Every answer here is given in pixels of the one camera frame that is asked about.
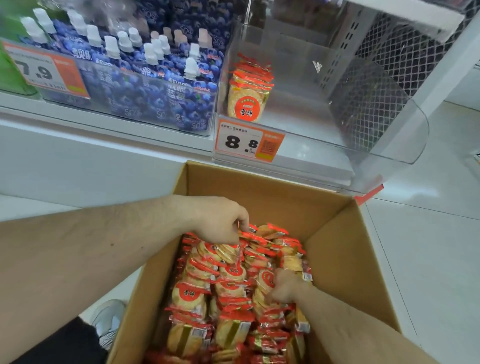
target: price tag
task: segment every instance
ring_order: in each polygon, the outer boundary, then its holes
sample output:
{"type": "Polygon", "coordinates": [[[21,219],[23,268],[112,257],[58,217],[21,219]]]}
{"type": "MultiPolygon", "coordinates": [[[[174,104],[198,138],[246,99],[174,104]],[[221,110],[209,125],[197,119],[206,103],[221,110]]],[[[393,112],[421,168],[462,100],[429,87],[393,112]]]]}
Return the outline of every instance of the price tag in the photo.
{"type": "Polygon", "coordinates": [[[24,48],[4,40],[2,43],[29,84],[90,98],[73,59],[41,49],[24,48]]]}
{"type": "Polygon", "coordinates": [[[284,138],[285,134],[261,126],[244,126],[220,119],[215,151],[272,163],[284,138]]]}

